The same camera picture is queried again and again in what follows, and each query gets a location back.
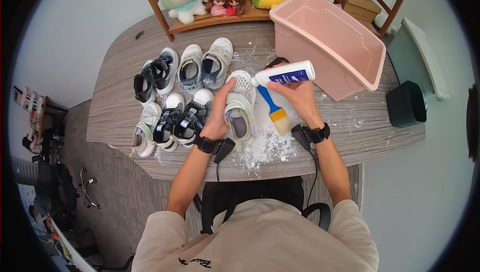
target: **paintbrush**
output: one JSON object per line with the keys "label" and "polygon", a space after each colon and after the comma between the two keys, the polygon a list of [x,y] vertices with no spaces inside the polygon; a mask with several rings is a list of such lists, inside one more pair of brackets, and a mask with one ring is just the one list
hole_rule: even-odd
{"label": "paintbrush", "polygon": [[292,130],[293,126],[290,123],[290,120],[287,118],[287,114],[283,108],[278,107],[273,103],[272,97],[268,93],[268,90],[262,86],[257,86],[258,91],[262,97],[267,101],[270,106],[270,119],[276,127],[276,130],[279,132],[279,135],[284,135],[285,133]]}

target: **blue brush handle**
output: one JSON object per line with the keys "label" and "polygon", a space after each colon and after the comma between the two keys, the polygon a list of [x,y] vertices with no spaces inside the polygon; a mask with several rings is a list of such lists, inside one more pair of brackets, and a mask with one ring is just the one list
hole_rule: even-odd
{"label": "blue brush handle", "polygon": [[278,107],[273,103],[272,97],[268,93],[268,90],[262,86],[257,86],[258,91],[262,95],[262,97],[267,101],[268,105],[270,106],[270,113],[274,113],[278,111],[279,109],[282,109],[281,107]]}

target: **white sneaker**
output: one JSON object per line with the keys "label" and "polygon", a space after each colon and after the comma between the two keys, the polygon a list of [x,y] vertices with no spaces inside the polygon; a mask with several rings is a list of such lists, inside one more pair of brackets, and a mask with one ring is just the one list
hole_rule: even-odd
{"label": "white sneaker", "polygon": [[140,121],[135,126],[133,133],[132,156],[147,157],[152,154],[156,145],[153,141],[152,130],[158,123],[162,110],[158,104],[153,102],[148,102],[143,107]]}
{"label": "white sneaker", "polygon": [[213,93],[208,89],[199,89],[193,97],[173,127],[173,135],[188,149],[193,148],[195,139],[207,123],[213,107]]}
{"label": "white sneaker", "polygon": [[232,57],[232,42],[226,38],[216,39],[202,58],[202,83],[210,89],[219,89],[225,82]]}
{"label": "white sneaker", "polygon": [[178,139],[173,135],[173,127],[178,116],[185,111],[185,100],[177,93],[170,94],[165,100],[162,117],[153,130],[153,141],[167,152],[177,149]]}
{"label": "white sneaker", "polygon": [[143,66],[142,71],[135,75],[133,88],[135,90],[135,99],[140,101],[142,106],[148,102],[155,102],[155,91],[152,84],[152,69],[150,64],[153,60],[149,60]]}
{"label": "white sneaker", "polygon": [[227,95],[225,107],[225,123],[232,131],[237,152],[242,152],[243,147],[253,143],[258,137],[255,122],[254,104],[256,90],[251,84],[251,76],[246,71],[234,71],[227,78],[235,77],[235,85]]}
{"label": "white sneaker", "polygon": [[160,95],[170,93],[178,71],[178,55],[172,48],[165,48],[151,64],[152,83]]}
{"label": "white sneaker", "polygon": [[203,53],[199,45],[188,46],[182,54],[178,67],[181,88],[193,95],[203,87],[200,77],[200,63]]}

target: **black wristband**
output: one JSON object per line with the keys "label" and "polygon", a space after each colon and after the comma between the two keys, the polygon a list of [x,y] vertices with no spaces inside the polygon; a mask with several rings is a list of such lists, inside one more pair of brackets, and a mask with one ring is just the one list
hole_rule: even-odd
{"label": "black wristband", "polygon": [[195,145],[197,145],[198,149],[205,153],[212,153],[213,149],[217,145],[218,141],[212,141],[206,137],[197,137],[195,139]]}
{"label": "black wristband", "polygon": [[325,126],[322,129],[316,128],[314,130],[308,130],[308,136],[310,137],[312,143],[321,143],[324,139],[328,139],[330,136],[330,127],[328,127],[328,124],[325,123]]}

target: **doll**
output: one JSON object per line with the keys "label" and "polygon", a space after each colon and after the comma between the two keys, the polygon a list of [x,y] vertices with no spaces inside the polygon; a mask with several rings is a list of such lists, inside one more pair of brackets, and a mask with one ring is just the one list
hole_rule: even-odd
{"label": "doll", "polygon": [[226,0],[228,3],[226,12],[230,17],[245,14],[245,0]]}
{"label": "doll", "polygon": [[227,0],[208,0],[207,11],[214,17],[223,17],[226,15],[225,3]]}

